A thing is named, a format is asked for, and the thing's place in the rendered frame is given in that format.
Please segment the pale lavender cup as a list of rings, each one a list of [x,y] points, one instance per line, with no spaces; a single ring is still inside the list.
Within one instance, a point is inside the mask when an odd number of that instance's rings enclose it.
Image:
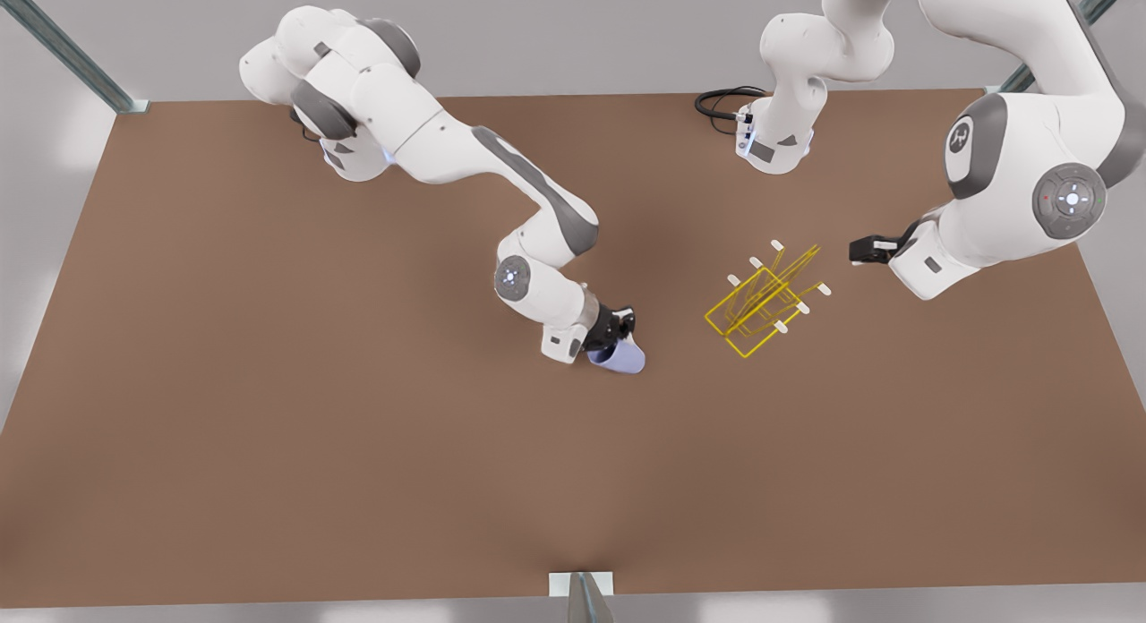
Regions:
[[[633,337],[618,340],[610,348],[586,350],[586,357],[594,365],[623,374],[638,374],[646,366],[646,354]]]

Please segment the silver frame post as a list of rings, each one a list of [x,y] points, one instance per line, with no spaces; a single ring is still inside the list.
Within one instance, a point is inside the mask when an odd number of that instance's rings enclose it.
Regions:
[[[148,112],[148,100],[133,98],[120,88],[120,85],[99,68],[99,64],[34,3],[34,0],[0,0],[0,7],[3,7],[3,10],[8,11],[11,18],[16,19],[47,52],[60,60],[83,85],[97,94],[116,115]]]
[[[568,598],[566,623],[615,623],[605,597],[614,596],[612,571],[550,573],[549,597]]]
[[[998,45],[1021,60],[999,85],[983,93],[1021,93],[1039,88],[1047,94],[1085,94],[1109,90],[1113,72],[1104,60],[1092,24],[1117,0],[1033,0],[1030,11],[1021,11],[1015,39]]]

